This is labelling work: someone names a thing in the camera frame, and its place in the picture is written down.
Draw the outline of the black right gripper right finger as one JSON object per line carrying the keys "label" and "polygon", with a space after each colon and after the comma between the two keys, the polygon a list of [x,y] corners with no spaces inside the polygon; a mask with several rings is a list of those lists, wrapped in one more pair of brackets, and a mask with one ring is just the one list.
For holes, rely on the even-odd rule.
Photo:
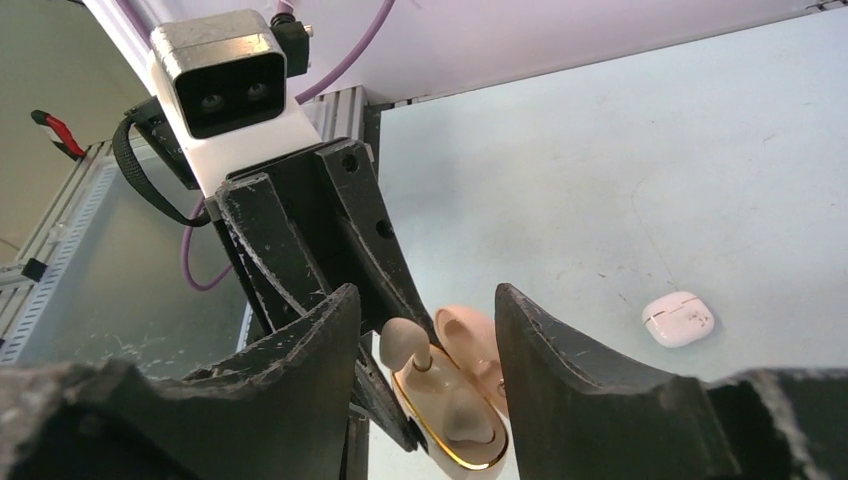
{"label": "black right gripper right finger", "polygon": [[847,373],[758,368],[706,382],[623,355],[515,286],[496,340],[524,479],[843,479]]}

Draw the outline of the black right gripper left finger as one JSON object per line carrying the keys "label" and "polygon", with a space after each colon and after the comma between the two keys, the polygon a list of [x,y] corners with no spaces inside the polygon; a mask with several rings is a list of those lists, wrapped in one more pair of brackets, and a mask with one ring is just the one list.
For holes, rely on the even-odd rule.
{"label": "black right gripper left finger", "polygon": [[335,479],[361,307],[338,288],[181,379],[125,360],[1,371],[5,479]]}

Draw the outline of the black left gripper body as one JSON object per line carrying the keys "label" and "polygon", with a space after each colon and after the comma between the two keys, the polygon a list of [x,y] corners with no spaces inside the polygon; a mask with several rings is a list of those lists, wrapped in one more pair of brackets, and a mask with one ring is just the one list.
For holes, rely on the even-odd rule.
{"label": "black left gripper body", "polygon": [[319,216],[330,212],[318,173],[322,144],[229,175],[270,176],[285,209],[299,227],[332,292],[306,315],[228,360],[226,419],[239,419],[251,438],[273,446],[310,441],[330,446],[351,405],[362,407],[400,447],[417,449],[422,435],[402,411],[369,350],[361,344],[362,298],[351,283],[333,282],[325,269],[338,264],[336,228]]}

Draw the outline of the pink charging case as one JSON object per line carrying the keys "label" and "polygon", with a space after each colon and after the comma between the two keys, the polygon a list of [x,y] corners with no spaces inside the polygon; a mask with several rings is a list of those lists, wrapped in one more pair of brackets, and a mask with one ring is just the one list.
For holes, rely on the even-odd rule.
{"label": "pink charging case", "polygon": [[380,360],[439,468],[451,479],[496,479],[510,437],[494,322],[458,305],[439,308],[433,322],[435,343],[409,319],[388,320]]}

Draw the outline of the beige earbud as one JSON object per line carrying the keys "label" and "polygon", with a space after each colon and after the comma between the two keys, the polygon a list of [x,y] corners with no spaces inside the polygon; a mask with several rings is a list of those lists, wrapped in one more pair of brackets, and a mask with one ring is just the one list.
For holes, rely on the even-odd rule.
{"label": "beige earbud", "polygon": [[422,372],[432,366],[430,341],[425,330],[412,320],[395,317],[389,319],[380,334],[379,356],[382,364],[392,372],[401,371],[409,361]]}
{"label": "beige earbud", "polygon": [[448,446],[465,448],[495,440],[495,429],[479,394],[469,387],[452,386],[442,397],[437,424]]}

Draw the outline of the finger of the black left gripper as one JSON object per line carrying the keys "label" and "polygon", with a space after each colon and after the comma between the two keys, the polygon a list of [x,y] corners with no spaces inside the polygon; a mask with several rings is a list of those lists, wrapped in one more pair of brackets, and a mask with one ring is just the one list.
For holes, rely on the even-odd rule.
{"label": "finger of the black left gripper", "polygon": [[215,202],[266,330],[293,323],[332,292],[269,175],[226,181]]}
{"label": "finger of the black left gripper", "polygon": [[316,151],[318,173],[336,228],[333,282],[351,283],[362,298],[362,330],[381,332],[394,317],[424,328],[435,344],[434,323],[423,304],[387,212],[369,146],[351,138],[324,143]]}

